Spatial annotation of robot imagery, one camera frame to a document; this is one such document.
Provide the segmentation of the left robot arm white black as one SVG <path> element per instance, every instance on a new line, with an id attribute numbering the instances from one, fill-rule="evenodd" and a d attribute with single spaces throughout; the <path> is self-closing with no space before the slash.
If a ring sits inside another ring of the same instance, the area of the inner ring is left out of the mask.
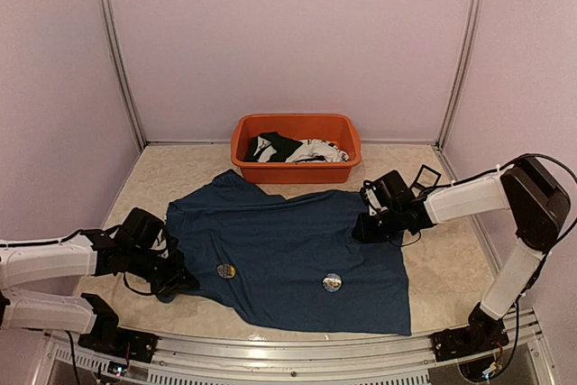
<path id="1" fill-rule="evenodd" d="M 199 287 L 165 223 L 136 207 L 109 229 L 78 229 L 60 239 L 3 241 L 1 327 L 76 333 L 107 353 L 120 352 L 125 331 L 98 295 L 58 296 L 25 288 L 40 280 L 117 274 L 147 281 L 149 295 L 162 302 Z"/>

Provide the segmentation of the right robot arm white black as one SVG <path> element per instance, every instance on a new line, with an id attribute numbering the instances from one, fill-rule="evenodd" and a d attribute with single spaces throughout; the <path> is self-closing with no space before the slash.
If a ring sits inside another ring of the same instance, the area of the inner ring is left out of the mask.
<path id="1" fill-rule="evenodd" d="M 360 194 L 367 211 L 357 217 L 353 238 L 361 243 L 389 243 L 398 234 L 419 234 L 458 218 L 508 210 L 516 244 L 467 326 L 444 332 L 472 353 L 495 344 L 503 334 L 503 317 L 532 288 L 551 250 L 574 228 L 565 223 L 571 199 L 547 170 L 549 156 L 526 153 L 468 179 L 443 184 L 437 171 L 424 165 L 434 181 L 407 184 L 393 170 L 364 181 Z"/>

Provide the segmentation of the dark blue t-shirt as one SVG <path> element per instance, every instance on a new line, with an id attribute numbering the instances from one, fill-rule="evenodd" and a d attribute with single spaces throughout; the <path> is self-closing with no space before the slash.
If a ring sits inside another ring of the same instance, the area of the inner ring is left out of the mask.
<path id="1" fill-rule="evenodd" d="M 167 209 L 197 297 L 232 308 L 245 322 L 299 332 L 409 335 L 408 275 L 400 248 L 360 243 L 352 232 L 365 206 L 354 192 L 285 198 L 228 170 Z M 216 268 L 232 264 L 224 280 Z M 322 280 L 342 279 L 330 293 Z"/>

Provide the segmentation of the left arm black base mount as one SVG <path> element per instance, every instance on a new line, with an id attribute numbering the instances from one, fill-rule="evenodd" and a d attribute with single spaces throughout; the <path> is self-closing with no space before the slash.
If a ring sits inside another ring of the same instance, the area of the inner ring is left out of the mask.
<path id="1" fill-rule="evenodd" d="M 80 335 L 78 345 L 129 362 L 151 363 L 159 337 L 154 334 L 119 328 L 111 340 L 94 335 Z"/>

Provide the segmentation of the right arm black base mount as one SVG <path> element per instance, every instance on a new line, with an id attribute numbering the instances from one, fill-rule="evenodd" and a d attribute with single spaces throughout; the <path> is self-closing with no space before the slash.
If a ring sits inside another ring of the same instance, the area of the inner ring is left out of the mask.
<path id="1" fill-rule="evenodd" d="M 437 362 L 472 356 L 509 344 L 506 332 L 497 331 L 491 335 L 478 334 L 468 326 L 433 333 L 430 335 L 430 340 Z"/>

